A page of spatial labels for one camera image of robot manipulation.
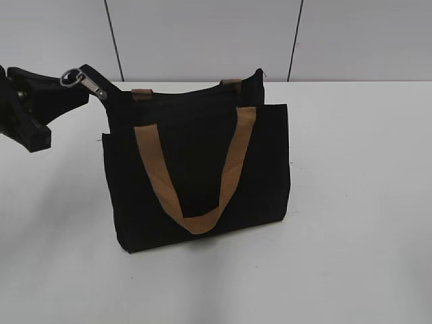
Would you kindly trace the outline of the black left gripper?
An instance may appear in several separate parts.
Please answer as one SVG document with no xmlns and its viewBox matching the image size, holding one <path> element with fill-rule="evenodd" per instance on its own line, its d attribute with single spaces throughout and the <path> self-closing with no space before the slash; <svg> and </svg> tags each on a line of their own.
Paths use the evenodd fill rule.
<svg viewBox="0 0 432 324">
<path fill-rule="evenodd" d="M 51 148 L 51 130 L 31 115 L 59 117 L 87 104 L 94 93 L 76 81 L 80 72 L 106 95 L 117 90 L 114 84 L 88 64 L 74 68 L 63 81 L 59 77 L 35 74 L 19 67 L 7 68 L 6 75 L 1 67 L 1 133 L 21 144 L 29 153 Z M 31 115 L 21 110 L 18 94 L 12 85 L 24 93 L 21 102 Z"/>
</svg>

